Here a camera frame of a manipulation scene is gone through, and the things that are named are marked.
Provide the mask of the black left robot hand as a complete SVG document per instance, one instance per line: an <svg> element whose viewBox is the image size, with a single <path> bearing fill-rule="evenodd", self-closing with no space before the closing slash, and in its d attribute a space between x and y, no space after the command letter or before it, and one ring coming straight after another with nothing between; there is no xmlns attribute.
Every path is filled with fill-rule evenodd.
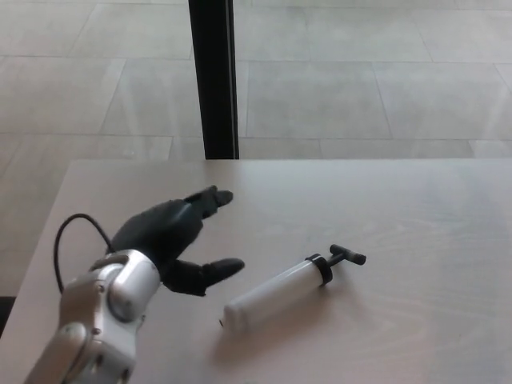
<svg viewBox="0 0 512 384"><path fill-rule="evenodd" d="M127 220L113 236L113 250L137 250L156 266L161 282L169 290L198 297L206 290L245 267L243 260L224 258L199 265L178 257L192 244L203 221L233 200L229 190L216 186L153 206Z"/></svg>

